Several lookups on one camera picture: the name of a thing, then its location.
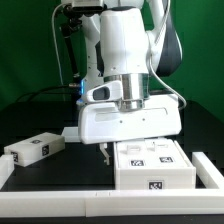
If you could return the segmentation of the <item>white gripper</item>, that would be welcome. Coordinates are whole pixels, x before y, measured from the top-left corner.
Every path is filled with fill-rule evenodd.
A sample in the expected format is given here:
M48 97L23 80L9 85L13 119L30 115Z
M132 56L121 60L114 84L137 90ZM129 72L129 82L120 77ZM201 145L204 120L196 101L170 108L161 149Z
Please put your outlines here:
M121 112L114 102L89 104L79 114L78 132L84 144L100 143L110 165L107 142L165 137L181 131L178 99L174 94L152 95L145 107Z

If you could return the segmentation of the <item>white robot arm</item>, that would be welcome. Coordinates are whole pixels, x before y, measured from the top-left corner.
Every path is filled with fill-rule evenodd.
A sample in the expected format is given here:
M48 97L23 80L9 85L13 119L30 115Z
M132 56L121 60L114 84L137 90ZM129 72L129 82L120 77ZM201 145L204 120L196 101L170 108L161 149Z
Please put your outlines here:
M152 95L149 79L172 74L182 60L170 0L61 0L81 20L87 74L81 81L78 125L67 142L98 144L175 135L181 130L174 90Z

